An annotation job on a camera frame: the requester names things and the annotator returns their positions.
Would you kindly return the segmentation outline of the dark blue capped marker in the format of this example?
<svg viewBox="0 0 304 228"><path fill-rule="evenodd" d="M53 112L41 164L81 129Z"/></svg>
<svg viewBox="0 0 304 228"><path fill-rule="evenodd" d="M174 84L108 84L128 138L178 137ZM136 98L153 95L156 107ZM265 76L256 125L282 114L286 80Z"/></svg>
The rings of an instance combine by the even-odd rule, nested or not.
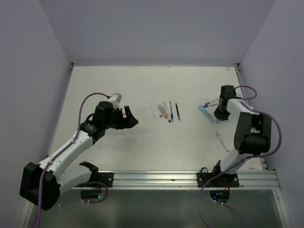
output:
<svg viewBox="0 0 304 228"><path fill-rule="evenodd" d="M165 109L165 112L166 112L167 120L168 120L169 123L171 123L171 116L170 116L167 104L165 102L163 102L163 106L164 106L164 109Z"/></svg>

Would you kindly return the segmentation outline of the dark blue ballpoint pen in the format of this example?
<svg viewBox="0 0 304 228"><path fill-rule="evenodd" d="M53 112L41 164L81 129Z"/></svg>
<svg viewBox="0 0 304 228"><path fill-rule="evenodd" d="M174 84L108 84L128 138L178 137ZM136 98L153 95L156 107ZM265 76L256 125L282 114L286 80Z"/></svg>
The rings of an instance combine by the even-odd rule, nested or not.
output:
<svg viewBox="0 0 304 228"><path fill-rule="evenodd" d="M173 123L174 117L173 117L173 110L172 110L172 103L171 103L171 101L169 101L169 104L170 104L171 122Z"/></svg>

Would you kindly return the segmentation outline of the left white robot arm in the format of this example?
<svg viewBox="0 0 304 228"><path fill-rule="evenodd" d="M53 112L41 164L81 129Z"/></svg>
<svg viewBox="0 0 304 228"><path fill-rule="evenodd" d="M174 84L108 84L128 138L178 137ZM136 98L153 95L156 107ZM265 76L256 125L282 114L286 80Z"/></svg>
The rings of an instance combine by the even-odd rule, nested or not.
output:
<svg viewBox="0 0 304 228"><path fill-rule="evenodd" d="M37 164L30 162L25 166L20 196L46 211L71 188L84 183L90 187L98 184L100 178L95 165L83 161L72 171L67 171L68 166L101 139L106 130L130 129L138 123L130 107L121 109L113 102L101 101L59 150Z"/></svg>

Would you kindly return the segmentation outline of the black pen near left arm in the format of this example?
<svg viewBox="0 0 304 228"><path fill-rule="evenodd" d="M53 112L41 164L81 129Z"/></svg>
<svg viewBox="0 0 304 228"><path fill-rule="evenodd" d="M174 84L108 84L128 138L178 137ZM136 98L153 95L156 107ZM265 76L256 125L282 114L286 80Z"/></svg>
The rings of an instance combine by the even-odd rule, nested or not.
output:
<svg viewBox="0 0 304 228"><path fill-rule="evenodd" d="M179 112L179 107L178 107L177 103L175 103L175 107L176 107L177 118L178 118L178 121L180 122L181 118L180 118L180 112Z"/></svg>

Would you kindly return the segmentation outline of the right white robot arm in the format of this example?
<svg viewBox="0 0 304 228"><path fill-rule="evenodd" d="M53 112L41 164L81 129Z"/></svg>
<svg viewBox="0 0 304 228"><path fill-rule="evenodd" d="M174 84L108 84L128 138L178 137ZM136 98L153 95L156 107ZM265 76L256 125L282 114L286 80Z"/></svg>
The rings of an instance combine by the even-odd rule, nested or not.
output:
<svg viewBox="0 0 304 228"><path fill-rule="evenodd" d="M228 175L236 174L247 160L267 153L271 144L271 118L249 107L237 96L234 86L224 85L214 116L219 121L227 121L231 115L237 118L234 147L212 171L211 180L219 187L227 183Z"/></svg>

